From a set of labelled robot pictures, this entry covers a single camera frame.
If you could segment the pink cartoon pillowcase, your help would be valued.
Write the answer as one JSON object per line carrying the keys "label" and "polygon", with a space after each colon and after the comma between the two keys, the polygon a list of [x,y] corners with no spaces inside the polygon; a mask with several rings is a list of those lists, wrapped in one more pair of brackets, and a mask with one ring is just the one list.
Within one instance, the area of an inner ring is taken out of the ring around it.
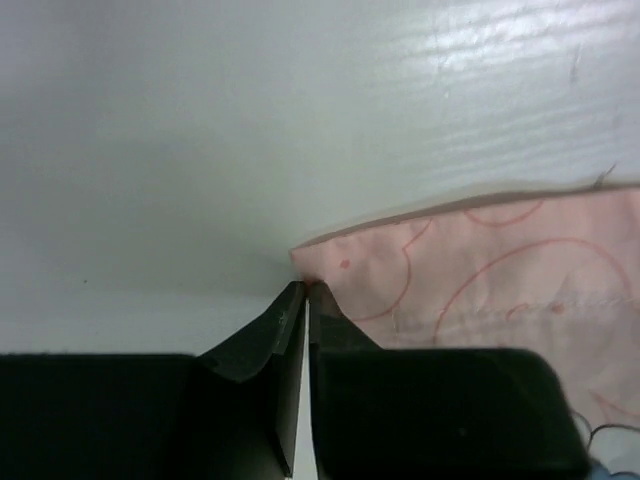
{"label": "pink cartoon pillowcase", "polygon": [[639,186],[470,198],[292,251],[386,348],[520,347],[584,424],[639,423]]}

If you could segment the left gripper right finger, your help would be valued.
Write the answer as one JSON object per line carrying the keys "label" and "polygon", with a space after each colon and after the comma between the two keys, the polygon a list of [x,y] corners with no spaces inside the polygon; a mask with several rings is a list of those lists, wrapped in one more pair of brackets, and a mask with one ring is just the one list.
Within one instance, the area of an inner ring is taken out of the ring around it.
{"label": "left gripper right finger", "polygon": [[559,379],[511,348],[385,349],[308,291],[311,426],[322,479],[584,479]]}

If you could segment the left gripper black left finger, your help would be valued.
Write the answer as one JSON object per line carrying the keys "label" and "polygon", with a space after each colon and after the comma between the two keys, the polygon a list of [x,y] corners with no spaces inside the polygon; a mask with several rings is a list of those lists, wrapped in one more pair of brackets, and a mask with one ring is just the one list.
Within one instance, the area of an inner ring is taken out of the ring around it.
{"label": "left gripper black left finger", "polygon": [[293,282],[198,356],[4,355],[2,477],[291,477],[304,308]]}

